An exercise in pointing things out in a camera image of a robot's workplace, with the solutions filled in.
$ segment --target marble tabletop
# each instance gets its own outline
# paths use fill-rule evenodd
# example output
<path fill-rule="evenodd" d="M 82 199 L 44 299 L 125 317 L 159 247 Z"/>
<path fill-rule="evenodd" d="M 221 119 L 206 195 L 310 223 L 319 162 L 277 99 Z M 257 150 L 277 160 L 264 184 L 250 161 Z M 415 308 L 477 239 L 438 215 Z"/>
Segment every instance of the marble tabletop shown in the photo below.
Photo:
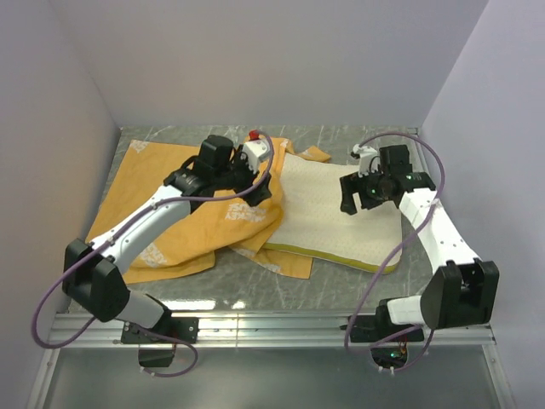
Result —
<path fill-rule="evenodd" d="M 375 133 L 386 130 L 416 133 L 414 128 L 328 125 L 123 127 L 103 198 L 133 139 L 197 146 L 211 134 L 225 135 L 235 142 L 241 142 L 248 135 L 248 131 L 254 128 L 265 130 L 271 136 L 290 138 L 297 152 L 311 145 L 318 146 L 331 155 L 331 163 L 334 164 L 357 164 L 349 156 L 352 146 Z M 371 142 L 371 146 L 377 148 L 393 143 L 406 144 L 415 171 L 423 169 L 413 141 L 399 136 L 387 136 Z M 402 230 L 404 236 L 412 230 L 412 226 L 404 218 Z M 429 260 L 422 244 L 417 240 L 404 249 L 397 269 L 378 281 L 370 293 L 366 307 L 374 309 L 383 298 L 421 293 L 431 274 Z M 310 279 L 293 279 L 266 270 L 234 251 L 222 249 L 216 252 L 216 263 L 212 269 L 185 278 L 159 280 L 129 287 L 160 299 L 172 309 L 347 310 L 354 308 L 371 276 L 372 274 L 355 268 L 315 259 Z M 69 310 L 82 311 L 74 302 Z"/>

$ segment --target white wall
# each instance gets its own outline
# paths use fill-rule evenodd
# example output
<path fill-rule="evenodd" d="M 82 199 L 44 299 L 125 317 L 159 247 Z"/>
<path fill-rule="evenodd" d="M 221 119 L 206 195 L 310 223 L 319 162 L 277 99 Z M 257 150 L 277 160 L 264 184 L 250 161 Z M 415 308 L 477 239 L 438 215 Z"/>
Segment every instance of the white wall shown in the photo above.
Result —
<path fill-rule="evenodd" d="M 420 126 L 486 0 L 51 0 L 118 124 Z"/>
<path fill-rule="evenodd" d="M 26 403 L 32 310 L 96 211 L 117 128 L 45 0 L 0 2 L 0 396 Z M 60 294 L 41 321 L 47 335 Z"/>
<path fill-rule="evenodd" d="M 423 126 L 445 162 L 447 210 L 500 268 L 492 325 L 529 408 L 545 398 L 544 19 L 543 0 L 490 0 Z"/>

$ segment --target white mat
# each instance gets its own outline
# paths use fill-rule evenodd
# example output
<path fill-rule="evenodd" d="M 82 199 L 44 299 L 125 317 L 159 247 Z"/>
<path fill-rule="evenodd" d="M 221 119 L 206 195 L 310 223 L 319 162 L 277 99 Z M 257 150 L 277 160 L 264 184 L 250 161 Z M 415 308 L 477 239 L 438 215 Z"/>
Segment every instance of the white mat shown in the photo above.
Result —
<path fill-rule="evenodd" d="M 354 216 L 340 211 L 339 178 L 358 166 L 321 164 L 286 154 L 280 176 L 284 190 L 284 219 L 266 247 L 288 251 L 369 271 L 377 270 L 401 241 L 401 215 L 392 202 Z M 359 198 L 355 197 L 359 207 Z M 399 262 L 401 252 L 388 264 Z"/>

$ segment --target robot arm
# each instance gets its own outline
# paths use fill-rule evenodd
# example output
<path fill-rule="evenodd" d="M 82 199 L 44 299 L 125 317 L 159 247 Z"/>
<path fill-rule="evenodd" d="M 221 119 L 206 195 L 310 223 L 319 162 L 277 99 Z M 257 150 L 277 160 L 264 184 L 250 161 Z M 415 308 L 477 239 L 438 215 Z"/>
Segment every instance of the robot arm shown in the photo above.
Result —
<path fill-rule="evenodd" d="M 111 245 L 85 263 L 63 282 L 63 291 L 102 322 L 124 320 L 161 335 L 171 335 L 171 311 L 147 294 L 131 291 L 122 274 L 132 261 L 167 228 L 191 215 L 217 190 L 240 193 L 252 186 L 259 164 L 271 157 L 266 142 L 254 139 L 237 150 L 231 140 L 210 135 L 201 145 L 198 156 L 189 158 L 172 172 L 163 185 L 137 210 L 112 230 L 86 244 L 76 239 L 66 248 L 65 269 L 81 260 L 93 249 Z M 255 190 L 242 197 L 250 206 L 270 198 L 270 176 Z M 180 196 L 203 198 L 180 201 Z M 133 217 L 152 207 L 152 211 L 131 224 Z"/>
<path fill-rule="evenodd" d="M 376 326 L 420 324 L 430 329 L 487 323 L 491 318 L 499 273 L 494 262 L 482 262 L 465 243 L 440 202 L 428 174 L 413 172 L 405 145 L 380 149 L 376 171 L 341 178 L 341 210 L 356 213 L 353 195 L 363 209 L 392 200 L 414 228 L 422 224 L 431 205 L 433 218 L 418 234 L 432 264 L 433 277 L 421 296 L 382 300 Z"/>

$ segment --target red object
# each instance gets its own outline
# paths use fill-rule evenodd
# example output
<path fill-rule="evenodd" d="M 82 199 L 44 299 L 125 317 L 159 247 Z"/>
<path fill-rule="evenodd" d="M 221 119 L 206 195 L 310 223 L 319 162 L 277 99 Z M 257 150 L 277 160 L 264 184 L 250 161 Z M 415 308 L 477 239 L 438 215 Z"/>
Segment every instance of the red object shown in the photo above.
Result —
<path fill-rule="evenodd" d="M 251 141 L 259 139 L 259 130 L 251 130 L 248 132 L 248 136 L 250 137 Z"/>

